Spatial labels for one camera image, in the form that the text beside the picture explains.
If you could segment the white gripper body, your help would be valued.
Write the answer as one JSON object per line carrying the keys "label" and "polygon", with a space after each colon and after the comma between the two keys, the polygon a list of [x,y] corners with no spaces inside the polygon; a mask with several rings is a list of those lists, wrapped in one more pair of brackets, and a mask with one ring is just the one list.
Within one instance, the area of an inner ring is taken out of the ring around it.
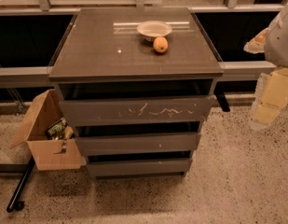
{"label": "white gripper body", "polygon": [[249,126],[256,131],[269,127],[288,105],[288,68],[262,73],[257,80]]}

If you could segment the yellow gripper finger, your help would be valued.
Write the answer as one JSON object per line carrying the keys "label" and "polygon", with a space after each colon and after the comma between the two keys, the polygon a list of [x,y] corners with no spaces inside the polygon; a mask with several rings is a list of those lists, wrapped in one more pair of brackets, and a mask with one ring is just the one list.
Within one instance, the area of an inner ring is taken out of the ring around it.
{"label": "yellow gripper finger", "polygon": [[265,28],[260,33],[258,33],[254,38],[252,38],[244,45],[243,50],[252,54],[263,53],[267,31],[268,28]]}

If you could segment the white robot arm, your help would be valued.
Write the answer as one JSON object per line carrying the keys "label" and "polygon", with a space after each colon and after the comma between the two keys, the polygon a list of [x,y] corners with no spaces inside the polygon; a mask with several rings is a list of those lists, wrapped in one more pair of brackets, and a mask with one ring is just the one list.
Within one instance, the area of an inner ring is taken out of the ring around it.
{"label": "white robot arm", "polygon": [[288,105],[288,3],[268,28],[247,42],[244,51],[263,53],[276,68],[270,74],[261,73],[255,88],[249,126],[256,131],[269,127]]}

